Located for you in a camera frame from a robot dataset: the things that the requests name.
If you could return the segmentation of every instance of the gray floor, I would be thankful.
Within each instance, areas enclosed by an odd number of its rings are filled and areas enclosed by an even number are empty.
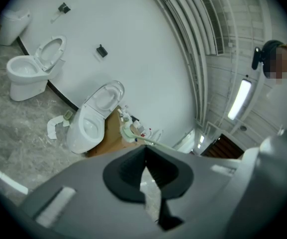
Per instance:
[[[17,43],[0,46],[0,171],[27,187],[36,187],[69,165],[84,159],[70,152],[66,145],[68,127],[56,126],[57,140],[47,136],[47,122],[66,110],[73,111],[48,87],[44,93],[16,102],[10,99],[10,81],[6,75],[9,59],[22,55]],[[160,190],[146,169],[141,191],[146,195],[146,211],[157,220],[161,203]],[[0,192],[16,205],[26,195],[0,180]]]

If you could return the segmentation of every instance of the fluorescent light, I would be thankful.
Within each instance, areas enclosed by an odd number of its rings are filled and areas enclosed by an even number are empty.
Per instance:
[[[234,120],[239,112],[239,110],[242,108],[247,95],[249,93],[249,90],[251,89],[252,84],[249,81],[242,80],[241,86],[239,87],[238,94],[236,96],[235,102],[232,106],[232,109],[230,110],[228,117],[231,120]]]

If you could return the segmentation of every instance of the white wall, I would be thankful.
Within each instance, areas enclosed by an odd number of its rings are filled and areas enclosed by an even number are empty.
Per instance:
[[[194,145],[195,145],[195,129],[193,129],[176,146],[174,146],[174,149],[182,153],[188,154],[193,150]]]
[[[65,2],[71,11],[53,24]],[[152,129],[164,129],[162,142],[173,146],[193,128],[195,114],[185,63],[154,0],[13,0],[28,7],[32,22],[21,40],[30,54],[51,35],[63,34],[68,46],[63,71],[51,82],[76,106],[102,84],[119,80],[123,104]],[[98,58],[102,44],[108,55]]]

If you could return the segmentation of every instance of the toilet bowl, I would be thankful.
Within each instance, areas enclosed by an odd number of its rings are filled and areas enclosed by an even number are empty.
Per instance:
[[[66,37],[52,36],[39,46],[34,56],[17,56],[8,61],[9,95],[13,100],[23,101],[45,91],[47,81],[53,79],[65,63],[60,58],[66,43]]]
[[[124,95],[118,81],[103,85],[78,109],[67,133],[70,151],[80,154],[97,146],[104,137],[104,121]]]
[[[0,45],[11,45],[31,21],[28,9],[3,10],[0,14]]]

